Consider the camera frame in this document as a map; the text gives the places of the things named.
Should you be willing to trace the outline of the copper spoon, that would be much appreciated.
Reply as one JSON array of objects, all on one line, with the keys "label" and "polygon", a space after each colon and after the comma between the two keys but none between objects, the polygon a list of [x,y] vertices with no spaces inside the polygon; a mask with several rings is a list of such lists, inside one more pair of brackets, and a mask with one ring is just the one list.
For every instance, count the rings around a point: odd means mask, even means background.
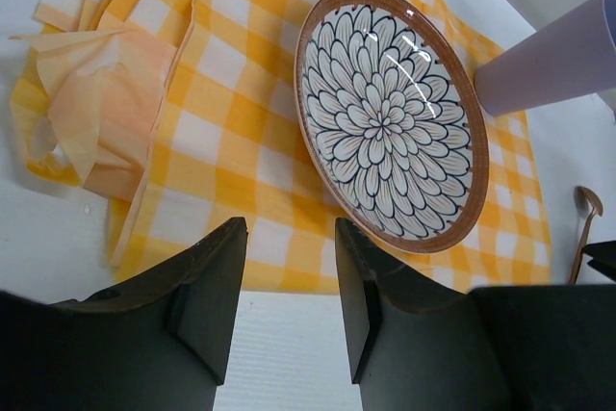
[{"label": "copper spoon", "polygon": [[587,213],[587,215],[578,240],[575,258],[571,266],[568,278],[569,285],[574,285],[578,281],[578,275],[583,261],[582,250],[587,244],[593,218],[603,215],[603,203],[598,195],[591,189],[578,185],[575,188],[575,197],[578,210],[581,213]]}]

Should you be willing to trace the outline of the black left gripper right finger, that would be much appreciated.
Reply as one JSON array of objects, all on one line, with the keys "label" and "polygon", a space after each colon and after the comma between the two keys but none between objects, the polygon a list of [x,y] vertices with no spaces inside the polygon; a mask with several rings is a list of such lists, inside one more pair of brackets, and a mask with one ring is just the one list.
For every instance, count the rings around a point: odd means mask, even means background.
[{"label": "black left gripper right finger", "polygon": [[350,377],[366,410],[477,410],[479,342],[461,295],[374,244],[352,221],[335,225]]}]

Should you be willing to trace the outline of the lilac plastic cup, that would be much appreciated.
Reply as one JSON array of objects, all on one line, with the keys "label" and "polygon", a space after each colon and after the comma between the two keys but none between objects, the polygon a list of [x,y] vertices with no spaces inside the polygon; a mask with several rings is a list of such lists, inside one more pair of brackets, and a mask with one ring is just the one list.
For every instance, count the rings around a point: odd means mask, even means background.
[{"label": "lilac plastic cup", "polygon": [[475,92],[503,116],[615,88],[615,0],[587,0],[479,67]]}]

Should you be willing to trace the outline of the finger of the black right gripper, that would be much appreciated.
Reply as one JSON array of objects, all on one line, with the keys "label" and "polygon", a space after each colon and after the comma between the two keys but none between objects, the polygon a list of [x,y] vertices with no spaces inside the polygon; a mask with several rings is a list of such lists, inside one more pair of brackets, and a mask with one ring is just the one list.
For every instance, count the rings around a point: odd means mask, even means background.
[{"label": "finger of the black right gripper", "polygon": [[587,244],[582,253],[590,257],[588,265],[591,268],[616,281],[616,242]]}]

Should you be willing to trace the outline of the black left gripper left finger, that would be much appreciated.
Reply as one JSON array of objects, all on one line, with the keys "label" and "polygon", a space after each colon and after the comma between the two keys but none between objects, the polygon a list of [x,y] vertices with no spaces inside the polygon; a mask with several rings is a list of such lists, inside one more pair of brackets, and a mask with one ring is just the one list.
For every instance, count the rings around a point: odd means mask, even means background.
[{"label": "black left gripper left finger", "polygon": [[247,226],[84,300],[1,295],[5,410],[209,410],[225,379]]}]

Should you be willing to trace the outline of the patterned ceramic bowl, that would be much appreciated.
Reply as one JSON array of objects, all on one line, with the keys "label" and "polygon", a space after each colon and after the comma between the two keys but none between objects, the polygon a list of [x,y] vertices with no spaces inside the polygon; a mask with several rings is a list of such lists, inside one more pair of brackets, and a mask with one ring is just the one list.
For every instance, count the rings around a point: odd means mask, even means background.
[{"label": "patterned ceramic bowl", "polygon": [[295,52],[302,136],[365,232],[430,254],[465,239],[489,183],[473,85],[444,35],[405,0],[319,0]]}]

